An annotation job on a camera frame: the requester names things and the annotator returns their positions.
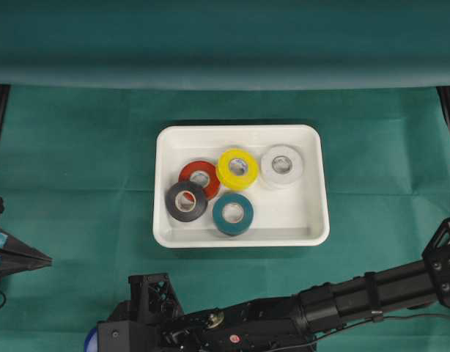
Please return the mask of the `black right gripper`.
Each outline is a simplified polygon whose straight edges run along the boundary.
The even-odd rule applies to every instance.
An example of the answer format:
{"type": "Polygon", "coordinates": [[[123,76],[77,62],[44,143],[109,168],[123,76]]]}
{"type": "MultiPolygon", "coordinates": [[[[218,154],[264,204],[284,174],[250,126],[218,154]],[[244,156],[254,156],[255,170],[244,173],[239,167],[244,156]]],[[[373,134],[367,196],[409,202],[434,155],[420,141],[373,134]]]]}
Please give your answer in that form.
{"type": "Polygon", "coordinates": [[[185,316],[167,274],[132,275],[128,284],[130,298],[96,325],[97,351],[207,350],[191,328],[168,329],[185,316]]]}

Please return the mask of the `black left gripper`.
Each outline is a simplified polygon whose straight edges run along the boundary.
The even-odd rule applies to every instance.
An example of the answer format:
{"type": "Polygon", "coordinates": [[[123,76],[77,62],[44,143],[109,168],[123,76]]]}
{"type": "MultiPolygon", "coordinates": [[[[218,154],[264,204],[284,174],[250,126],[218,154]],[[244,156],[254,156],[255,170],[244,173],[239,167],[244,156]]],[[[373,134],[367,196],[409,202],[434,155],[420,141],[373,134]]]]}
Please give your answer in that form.
{"type": "MultiPolygon", "coordinates": [[[[0,197],[0,215],[3,211],[4,201],[0,197]]],[[[0,279],[4,276],[48,266],[52,266],[52,259],[49,256],[0,230],[0,279]]]]}

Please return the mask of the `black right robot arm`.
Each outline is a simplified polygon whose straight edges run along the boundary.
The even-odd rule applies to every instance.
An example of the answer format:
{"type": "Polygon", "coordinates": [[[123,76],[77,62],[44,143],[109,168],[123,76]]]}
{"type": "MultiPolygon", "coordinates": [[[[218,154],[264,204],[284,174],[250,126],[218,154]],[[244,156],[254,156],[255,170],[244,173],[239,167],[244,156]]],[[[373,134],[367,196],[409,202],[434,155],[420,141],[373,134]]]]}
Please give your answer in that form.
{"type": "Polygon", "coordinates": [[[130,298],[85,339],[86,351],[315,351],[317,343],[396,311],[450,309],[450,218],[419,261],[292,296],[185,314],[166,274],[132,275],[130,298]]]}

